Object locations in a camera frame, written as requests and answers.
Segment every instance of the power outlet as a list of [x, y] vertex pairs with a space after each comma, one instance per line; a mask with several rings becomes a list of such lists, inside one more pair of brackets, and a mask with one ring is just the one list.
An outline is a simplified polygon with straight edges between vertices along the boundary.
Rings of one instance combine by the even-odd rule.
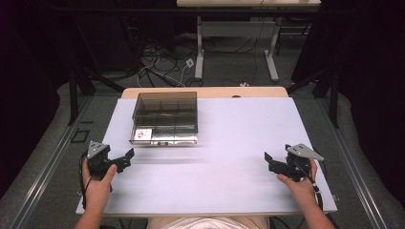
[[191, 68], [194, 66], [194, 61], [192, 59], [188, 59], [187, 61], [185, 61], [185, 63], [187, 64], [188, 68]]

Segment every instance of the black curtain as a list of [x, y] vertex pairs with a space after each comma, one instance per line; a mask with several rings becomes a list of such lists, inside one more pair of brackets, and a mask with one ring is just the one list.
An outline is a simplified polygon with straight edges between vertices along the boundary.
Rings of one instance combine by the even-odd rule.
[[59, 49], [33, 1], [0, 6], [2, 197], [52, 122], [68, 81]]
[[321, 10], [347, 18], [318, 18], [292, 80], [326, 69], [339, 73], [339, 92], [352, 104], [360, 146], [387, 189], [405, 206], [405, 4], [403, 1], [322, 1]]

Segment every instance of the dark background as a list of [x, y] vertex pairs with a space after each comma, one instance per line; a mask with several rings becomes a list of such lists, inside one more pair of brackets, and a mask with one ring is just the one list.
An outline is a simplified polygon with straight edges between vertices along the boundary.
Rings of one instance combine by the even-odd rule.
[[[118, 1], [53, 1], [58, 6], [135, 7]], [[137, 2], [175, 7], [175, 1]], [[0, 195], [18, 174], [57, 110], [56, 90], [69, 80], [69, 54], [97, 72], [128, 72], [137, 66], [133, 37], [119, 16], [48, 15], [35, 1], [3, 1], [0, 20], [1, 173]], [[342, 19], [317, 18], [291, 79], [320, 69], [337, 70], [340, 93], [352, 103], [362, 150], [390, 192], [405, 205], [404, 117], [405, 6], [403, 2], [322, 1], [326, 10], [352, 10]], [[193, 30], [180, 17], [134, 17], [147, 36], [168, 49], [173, 36]]]

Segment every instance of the white tabletop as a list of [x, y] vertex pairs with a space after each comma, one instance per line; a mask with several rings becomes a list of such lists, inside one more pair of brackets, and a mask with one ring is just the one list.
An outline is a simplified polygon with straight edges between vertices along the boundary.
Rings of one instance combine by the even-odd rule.
[[178, 7], [316, 7], [320, 0], [177, 0]]
[[[310, 142], [291, 98], [200, 98], [198, 144], [129, 143], [135, 99], [119, 99], [103, 143], [109, 158], [135, 148], [131, 167], [115, 176], [105, 216], [231, 216], [300, 213], [264, 153], [285, 161], [285, 144]], [[336, 211], [321, 170], [324, 210]], [[77, 213], [82, 214], [81, 201]]]

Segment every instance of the person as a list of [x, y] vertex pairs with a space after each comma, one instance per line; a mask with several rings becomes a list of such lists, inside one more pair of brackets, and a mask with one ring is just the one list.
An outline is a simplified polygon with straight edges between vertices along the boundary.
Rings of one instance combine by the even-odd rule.
[[[311, 177], [315, 180], [317, 166], [313, 159], [310, 159]], [[85, 193], [87, 207], [78, 221], [75, 229], [98, 229], [101, 223], [102, 214], [110, 196], [110, 184], [117, 171], [117, 166], [112, 165], [103, 180], [93, 180], [87, 165], [87, 159], [83, 163], [83, 183], [90, 183]], [[334, 228], [330, 220], [325, 216], [316, 202], [315, 192], [312, 183], [304, 178], [295, 182], [284, 175], [277, 175], [277, 178], [286, 184], [297, 201], [309, 229], [331, 229]], [[194, 228], [229, 228], [247, 229], [259, 228], [268, 229], [268, 221], [264, 217], [228, 217], [228, 218], [151, 218], [148, 219], [147, 229], [194, 229]]]
[[89, 171], [87, 158], [83, 162], [83, 184], [86, 189], [86, 210], [75, 226], [75, 229], [98, 229], [101, 224], [102, 214], [110, 196], [110, 185], [116, 174], [117, 166], [111, 165], [102, 180], [92, 178]]

